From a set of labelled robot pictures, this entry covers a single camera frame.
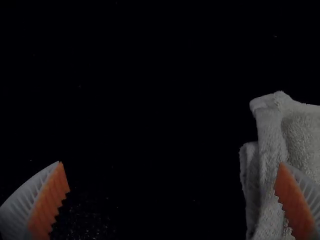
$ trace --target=cloth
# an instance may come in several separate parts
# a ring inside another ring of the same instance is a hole
[[[255,98],[249,106],[258,141],[239,152],[246,239],[294,240],[274,184],[280,162],[320,184],[320,106],[300,103],[282,91]]]

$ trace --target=white towel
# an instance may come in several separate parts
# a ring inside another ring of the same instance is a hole
[[[246,201],[247,240],[294,240],[274,195],[280,162],[289,162],[320,184],[320,106],[282,91],[253,99],[258,141],[240,148],[240,180]]]

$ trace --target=black background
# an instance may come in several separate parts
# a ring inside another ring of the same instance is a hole
[[[245,239],[249,102],[283,90],[320,104],[313,15],[273,2],[87,4],[1,9],[1,203],[62,161],[71,193],[52,239],[106,226],[100,239]]]

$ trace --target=towel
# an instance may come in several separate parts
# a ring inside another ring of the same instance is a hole
[[[320,184],[320,106],[300,103],[283,91],[253,99],[258,141],[239,151],[246,202],[247,240],[294,240],[274,185],[280,162]]]

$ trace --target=dark surface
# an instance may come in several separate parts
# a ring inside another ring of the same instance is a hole
[[[1,15],[0,202],[59,160],[71,192],[52,239],[245,239],[249,101],[319,105],[316,36],[272,3],[140,7]]]

